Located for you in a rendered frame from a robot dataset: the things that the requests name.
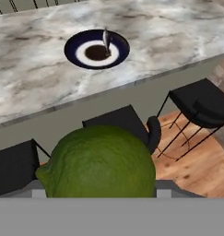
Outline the black bar stool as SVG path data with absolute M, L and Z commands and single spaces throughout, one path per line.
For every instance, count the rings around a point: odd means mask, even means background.
M 20 190 L 37 179 L 35 171 L 40 167 L 37 148 L 51 157 L 35 139 L 0 150 L 0 196 Z
M 183 114 L 188 122 L 179 131 L 175 138 L 173 138 L 173 140 L 159 153 L 159 157 L 179 136 L 179 134 L 183 133 L 183 130 L 189 123 L 197 125 L 198 130 L 187 138 L 186 141 L 183 142 L 183 145 L 188 143 L 203 128 L 213 129 L 213 132 L 189 148 L 177 160 L 183 158 L 191 150 L 196 148 L 224 126 L 224 92 L 208 78 L 203 78 L 193 83 L 170 90 L 159 109 L 158 116 L 160 115 L 167 99 L 171 99 L 180 110 L 179 115 Z
M 159 119 L 156 116 L 150 116 L 147 119 L 146 129 L 132 105 L 90 118 L 83 121 L 82 124 L 84 127 L 98 124 L 119 126 L 138 137 L 147 146 L 151 154 L 155 152 L 161 139 Z

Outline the blue and white plate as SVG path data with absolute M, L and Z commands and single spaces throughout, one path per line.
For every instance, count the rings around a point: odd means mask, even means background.
M 108 69 L 121 64 L 130 53 L 127 39 L 109 30 L 108 55 L 102 35 L 103 29 L 89 29 L 73 35 L 65 43 L 66 59 L 73 65 L 92 70 Z

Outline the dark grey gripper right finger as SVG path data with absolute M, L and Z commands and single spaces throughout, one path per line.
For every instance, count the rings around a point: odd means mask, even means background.
M 172 180 L 156 180 L 156 197 L 166 198 L 198 198 L 199 195 L 183 190 Z

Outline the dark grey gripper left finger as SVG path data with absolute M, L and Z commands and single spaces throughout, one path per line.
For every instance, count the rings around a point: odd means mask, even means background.
M 5 194 L 5 195 L 0 195 L 1 198 L 6 198 L 6 197 L 16 197 L 16 198 L 34 198 L 34 197 L 46 197 L 45 190 L 42 186 L 42 184 L 38 181 L 32 181 L 29 183 L 27 186 L 25 186 L 22 189 L 16 190 L 14 192 Z

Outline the marble dining counter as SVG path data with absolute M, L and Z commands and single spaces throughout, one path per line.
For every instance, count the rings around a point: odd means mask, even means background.
M 81 30 L 122 34 L 120 65 L 87 70 L 64 46 Z M 172 106 L 170 89 L 224 58 L 224 7 L 212 0 L 90 0 L 0 16 L 0 149 L 32 137 L 47 149 L 81 120 L 134 105 L 141 119 Z

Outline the grey fish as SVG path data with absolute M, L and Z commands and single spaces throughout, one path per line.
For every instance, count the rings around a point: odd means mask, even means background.
M 111 52 L 109 49 L 110 48 L 110 36 L 109 36 L 109 32 L 107 31 L 107 29 L 104 29 L 104 31 L 103 31 L 102 39 L 103 39 L 104 46 L 106 48 L 106 55 L 111 56 Z

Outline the green lime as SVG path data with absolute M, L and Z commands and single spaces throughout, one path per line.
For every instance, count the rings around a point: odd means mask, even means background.
M 36 176 L 48 197 L 152 197 L 156 181 L 147 146 L 107 125 L 62 137 Z

